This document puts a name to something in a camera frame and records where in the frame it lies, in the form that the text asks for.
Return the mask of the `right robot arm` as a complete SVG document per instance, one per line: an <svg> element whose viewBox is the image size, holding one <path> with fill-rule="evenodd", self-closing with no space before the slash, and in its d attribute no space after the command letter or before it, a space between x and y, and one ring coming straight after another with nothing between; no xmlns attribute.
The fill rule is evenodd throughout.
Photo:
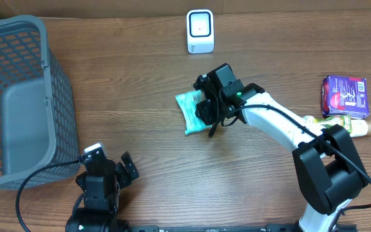
<svg viewBox="0 0 371 232"><path fill-rule="evenodd" d="M340 216L371 208L371 178L345 128L307 122L257 84L244 85L227 63L199 75L193 88L204 94L196 116L211 126L210 137L232 119L264 131L292 153L307 201L293 231L341 231Z"/></svg>

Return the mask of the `purple red tissue pack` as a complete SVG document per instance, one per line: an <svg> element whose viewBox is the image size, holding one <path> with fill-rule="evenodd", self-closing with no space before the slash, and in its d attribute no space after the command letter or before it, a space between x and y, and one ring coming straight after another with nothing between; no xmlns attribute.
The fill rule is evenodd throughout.
<svg viewBox="0 0 371 232"><path fill-rule="evenodd" d="M349 115L365 119L370 115L366 79L326 76L321 85L321 112L324 117Z"/></svg>

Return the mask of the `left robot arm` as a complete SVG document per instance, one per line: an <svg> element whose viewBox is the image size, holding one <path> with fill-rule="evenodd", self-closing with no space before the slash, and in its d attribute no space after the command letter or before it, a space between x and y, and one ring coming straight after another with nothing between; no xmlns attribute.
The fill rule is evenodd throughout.
<svg viewBox="0 0 371 232"><path fill-rule="evenodd" d="M115 163L107 159L100 148L81 157L86 171L75 181L82 189L82 195L78 197L66 223L66 232L132 230L127 220L117 218L119 191L139 178L139 173L128 152L121 156L121 160Z"/></svg>

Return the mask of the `green yellow juice carton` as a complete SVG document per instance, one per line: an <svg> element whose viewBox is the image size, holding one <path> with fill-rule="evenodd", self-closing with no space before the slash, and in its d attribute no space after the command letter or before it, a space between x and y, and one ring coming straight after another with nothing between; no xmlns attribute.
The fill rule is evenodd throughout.
<svg viewBox="0 0 371 232"><path fill-rule="evenodd" d="M306 115L303 118L307 122L319 124L325 128L331 128L334 125L338 124L346 129L349 133L352 132L351 117L349 115L333 115L324 119L317 119L311 115Z"/></svg>

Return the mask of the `white floral cream tube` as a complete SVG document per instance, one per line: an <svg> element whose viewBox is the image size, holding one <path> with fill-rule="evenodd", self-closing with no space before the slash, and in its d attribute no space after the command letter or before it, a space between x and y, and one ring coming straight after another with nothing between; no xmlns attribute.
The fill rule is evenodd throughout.
<svg viewBox="0 0 371 232"><path fill-rule="evenodd" d="M352 119L351 126L351 137L371 136L371 121L366 121L363 119Z"/></svg>

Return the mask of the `light green wipes pack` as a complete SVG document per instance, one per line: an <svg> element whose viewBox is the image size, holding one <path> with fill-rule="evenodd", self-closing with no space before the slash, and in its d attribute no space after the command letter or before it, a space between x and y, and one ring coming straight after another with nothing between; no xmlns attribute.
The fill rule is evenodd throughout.
<svg viewBox="0 0 371 232"><path fill-rule="evenodd" d="M196 116L196 105L202 102L202 92L193 90L175 96L175 99L182 110L185 119L185 134L197 133L211 128L204 121Z"/></svg>

